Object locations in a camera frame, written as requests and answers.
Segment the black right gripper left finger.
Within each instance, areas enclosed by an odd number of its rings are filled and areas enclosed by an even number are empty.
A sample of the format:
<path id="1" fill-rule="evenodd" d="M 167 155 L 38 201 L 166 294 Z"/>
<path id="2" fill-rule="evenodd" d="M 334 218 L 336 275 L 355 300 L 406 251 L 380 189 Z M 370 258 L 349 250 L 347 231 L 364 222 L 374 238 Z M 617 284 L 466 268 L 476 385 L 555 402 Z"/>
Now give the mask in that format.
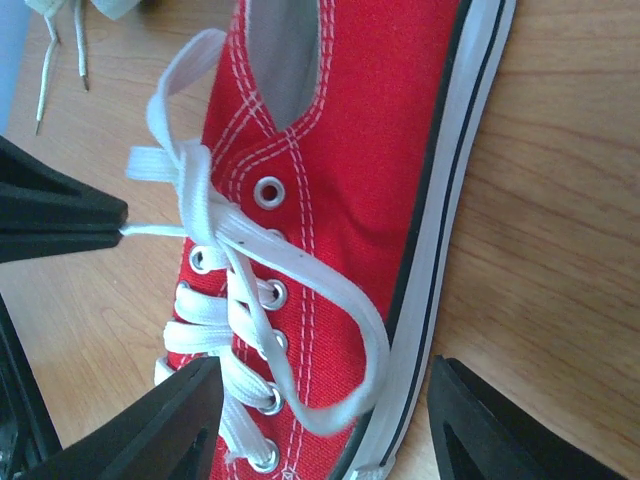
<path id="1" fill-rule="evenodd" d="M 21 479 L 208 479 L 223 404 L 219 359 L 191 361 Z"/>

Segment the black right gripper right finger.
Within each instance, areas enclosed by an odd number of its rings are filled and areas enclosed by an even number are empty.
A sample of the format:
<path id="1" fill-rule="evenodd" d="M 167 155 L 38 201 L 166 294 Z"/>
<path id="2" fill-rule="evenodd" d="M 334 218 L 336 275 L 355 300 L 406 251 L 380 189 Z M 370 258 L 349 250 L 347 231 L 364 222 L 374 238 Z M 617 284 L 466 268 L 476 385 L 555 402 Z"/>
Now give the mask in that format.
<path id="1" fill-rule="evenodd" d="M 434 358 L 427 406 L 442 479 L 620 479 L 455 358 Z"/>

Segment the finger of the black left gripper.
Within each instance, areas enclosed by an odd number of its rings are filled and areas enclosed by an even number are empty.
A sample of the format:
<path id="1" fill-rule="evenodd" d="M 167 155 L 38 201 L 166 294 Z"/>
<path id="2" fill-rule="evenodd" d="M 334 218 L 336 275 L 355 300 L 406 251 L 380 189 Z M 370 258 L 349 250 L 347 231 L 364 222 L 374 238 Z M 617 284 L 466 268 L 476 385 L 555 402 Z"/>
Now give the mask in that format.
<path id="1" fill-rule="evenodd" d="M 62 174 L 1 139 L 1 229 L 106 232 L 128 216 L 127 204 Z"/>
<path id="2" fill-rule="evenodd" d="M 114 248 L 122 235 L 115 232 L 2 233 L 0 262 L 43 258 Z"/>

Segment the white shoelace of red shoe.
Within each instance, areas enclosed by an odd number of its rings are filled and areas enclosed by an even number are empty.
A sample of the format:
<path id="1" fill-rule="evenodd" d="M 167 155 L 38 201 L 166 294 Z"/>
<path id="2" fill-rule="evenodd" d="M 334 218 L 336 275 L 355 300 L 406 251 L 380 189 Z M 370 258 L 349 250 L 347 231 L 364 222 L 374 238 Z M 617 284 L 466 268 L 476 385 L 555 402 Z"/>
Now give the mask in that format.
<path id="1" fill-rule="evenodd" d="M 224 385 L 219 433 L 227 445 L 227 457 L 244 459 L 254 471 L 268 474 L 278 467 L 279 451 L 260 432 L 251 411 L 274 414 L 289 407 L 304 429 L 319 436 L 338 433 L 374 407 L 385 383 L 390 346 L 378 310 L 355 284 L 250 220 L 212 186 L 210 150 L 196 140 L 174 139 L 169 98 L 217 64 L 225 39 L 221 30 L 204 30 L 172 60 L 147 106 L 147 123 L 156 145 L 135 147 L 129 157 L 131 179 L 174 187 L 180 223 L 130 223 L 122 233 L 189 238 L 196 246 L 198 273 L 226 273 L 225 297 L 178 285 L 177 316 L 165 327 L 165 346 L 175 353 L 219 358 Z M 317 292 L 357 324 L 366 354 L 364 378 L 342 401 L 315 409 L 299 399 L 291 365 L 267 318 L 272 300 L 269 284 L 255 277 L 254 264 Z"/>

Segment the red canvas sneaker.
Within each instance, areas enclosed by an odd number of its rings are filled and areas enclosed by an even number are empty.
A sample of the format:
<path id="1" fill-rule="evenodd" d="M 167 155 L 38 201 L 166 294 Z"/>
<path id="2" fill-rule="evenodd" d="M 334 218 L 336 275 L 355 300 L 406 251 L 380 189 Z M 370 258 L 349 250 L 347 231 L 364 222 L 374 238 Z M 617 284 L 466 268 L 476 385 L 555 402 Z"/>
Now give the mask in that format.
<path id="1" fill-rule="evenodd" d="M 390 360 L 374 407 L 319 436 L 289 407 L 252 410 L 280 460 L 254 471 L 218 433 L 215 479 L 383 479 L 424 378 L 454 217 L 509 34 L 511 1 L 240 1 L 217 64 L 168 100 L 177 141 L 212 155 L 211 183 L 258 226 L 355 284 Z M 274 269 L 267 318 L 299 399 L 326 408 L 364 378 L 357 324 Z M 177 285 L 225 297 L 185 237 Z"/>

